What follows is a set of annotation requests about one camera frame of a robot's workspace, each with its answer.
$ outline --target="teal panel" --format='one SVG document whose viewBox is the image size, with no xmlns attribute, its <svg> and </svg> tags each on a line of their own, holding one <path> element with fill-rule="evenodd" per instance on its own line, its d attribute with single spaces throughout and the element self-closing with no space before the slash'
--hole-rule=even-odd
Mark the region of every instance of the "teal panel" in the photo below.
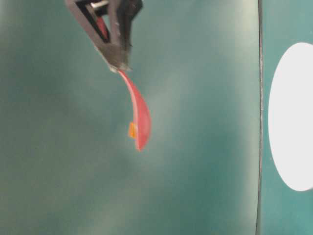
<svg viewBox="0 0 313 235">
<path fill-rule="evenodd" d="M 253 235 L 256 0 L 145 1 L 132 104 L 62 0 L 0 0 L 0 234 Z"/>
<path fill-rule="evenodd" d="M 313 43 L 312 16 L 310 0 L 263 0 L 265 110 L 260 226 L 263 235 L 313 234 L 313 191 L 297 192 L 283 183 L 268 139 L 268 98 L 275 69 L 290 46 Z"/>
</svg>

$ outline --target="small orange tag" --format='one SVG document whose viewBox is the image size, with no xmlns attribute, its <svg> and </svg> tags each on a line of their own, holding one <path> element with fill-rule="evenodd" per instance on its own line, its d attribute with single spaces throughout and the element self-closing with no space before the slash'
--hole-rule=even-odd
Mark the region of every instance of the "small orange tag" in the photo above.
<svg viewBox="0 0 313 235">
<path fill-rule="evenodd" d="M 128 135 L 129 135 L 130 138 L 136 139 L 137 127 L 136 127 L 136 125 L 133 122 L 131 122 L 130 125 L 129 125 Z"/>
</svg>

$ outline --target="white oval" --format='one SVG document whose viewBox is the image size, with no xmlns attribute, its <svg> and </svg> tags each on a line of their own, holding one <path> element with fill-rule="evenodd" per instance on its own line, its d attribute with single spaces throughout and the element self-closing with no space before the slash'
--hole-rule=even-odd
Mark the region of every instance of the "white oval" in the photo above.
<svg viewBox="0 0 313 235">
<path fill-rule="evenodd" d="M 313 188 L 313 45 L 297 43 L 281 58 L 271 86 L 268 133 L 282 180 Z"/>
</svg>

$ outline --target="clamp jaw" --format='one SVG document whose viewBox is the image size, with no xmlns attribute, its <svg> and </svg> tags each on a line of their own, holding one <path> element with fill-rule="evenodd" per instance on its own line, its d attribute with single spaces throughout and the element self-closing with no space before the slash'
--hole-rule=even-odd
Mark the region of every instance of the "clamp jaw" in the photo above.
<svg viewBox="0 0 313 235">
<path fill-rule="evenodd" d="M 130 70 L 132 21 L 143 4 L 142 0 L 65 0 L 68 8 L 86 31 L 96 49 L 117 72 Z M 108 15 L 110 30 L 103 21 Z"/>
</svg>

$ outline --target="green wall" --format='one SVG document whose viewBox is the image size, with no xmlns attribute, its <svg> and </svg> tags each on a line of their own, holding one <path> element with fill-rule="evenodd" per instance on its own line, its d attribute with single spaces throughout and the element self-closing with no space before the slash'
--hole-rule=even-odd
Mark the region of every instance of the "green wall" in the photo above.
<svg viewBox="0 0 313 235">
<path fill-rule="evenodd" d="M 144 3 L 139 153 L 127 88 L 64 2 L 0 0 L 1 234 L 255 234 L 257 1 Z"/>
<path fill-rule="evenodd" d="M 263 235 L 313 234 L 313 191 L 297 192 L 283 183 L 268 140 L 268 98 L 276 67 L 293 44 L 313 44 L 312 16 L 310 0 L 263 0 L 265 110 L 260 226 Z"/>
</svg>

